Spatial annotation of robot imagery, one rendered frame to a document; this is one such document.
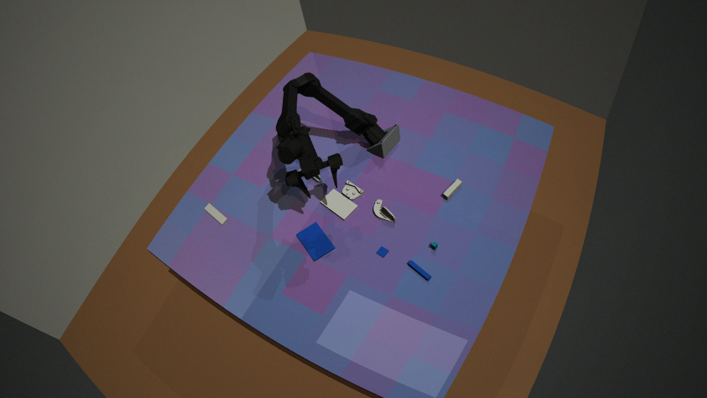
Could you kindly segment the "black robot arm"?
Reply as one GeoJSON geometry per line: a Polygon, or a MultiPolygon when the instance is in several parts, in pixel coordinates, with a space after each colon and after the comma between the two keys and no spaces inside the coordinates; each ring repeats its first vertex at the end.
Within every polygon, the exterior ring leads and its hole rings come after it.
{"type": "MultiPolygon", "coordinates": [[[[297,113],[297,94],[307,97],[314,97],[316,100],[330,108],[332,111],[342,116],[345,127],[354,133],[364,135],[364,139],[371,144],[379,143],[388,133],[384,132],[376,124],[378,119],[375,115],[368,114],[360,109],[350,108],[347,104],[339,100],[335,95],[325,90],[319,79],[312,73],[289,81],[283,87],[283,106],[281,116],[278,118],[275,131],[278,133],[279,145],[278,160],[283,164],[291,164],[301,153],[305,153],[313,148],[313,142],[309,137],[310,129],[301,126],[301,117],[297,113]]],[[[324,167],[322,158],[317,158],[313,153],[308,153],[309,157],[299,158],[301,173],[306,180],[318,176],[320,169],[324,167]],[[301,159],[301,160],[300,160],[301,159]]]]}

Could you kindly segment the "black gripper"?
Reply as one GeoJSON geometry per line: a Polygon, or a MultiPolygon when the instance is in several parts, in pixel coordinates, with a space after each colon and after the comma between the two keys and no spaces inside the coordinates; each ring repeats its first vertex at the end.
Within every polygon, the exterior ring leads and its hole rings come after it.
{"type": "MultiPolygon", "coordinates": [[[[301,156],[305,159],[305,158],[309,157],[308,153],[313,153],[318,158],[318,155],[317,155],[314,147],[311,148],[309,151],[306,151],[305,153],[301,153],[301,156]]],[[[299,156],[299,158],[301,158],[301,156],[299,156]]],[[[335,187],[337,188],[336,170],[340,169],[340,165],[343,165],[343,161],[341,160],[340,154],[335,153],[334,155],[327,156],[327,161],[324,161],[323,165],[324,165],[324,167],[322,167],[322,169],[330,165],[332,177],[333,177],[334,183],[335,183],[335,187]]],[[[306,194],[306,196],[311,198],[309,191],[307,190],[304,182],[302,181],[301,177],[303,177],[303,176],[304,175],[301,172],[297,172],[297,170],[293,170],[292,172],[288,172],[286,174],[286,178],[285,178],[286,184],[287,184],[287,186],[290,186],[290,185],[298,186],[298,188],[300,188],[306,194]]]]}

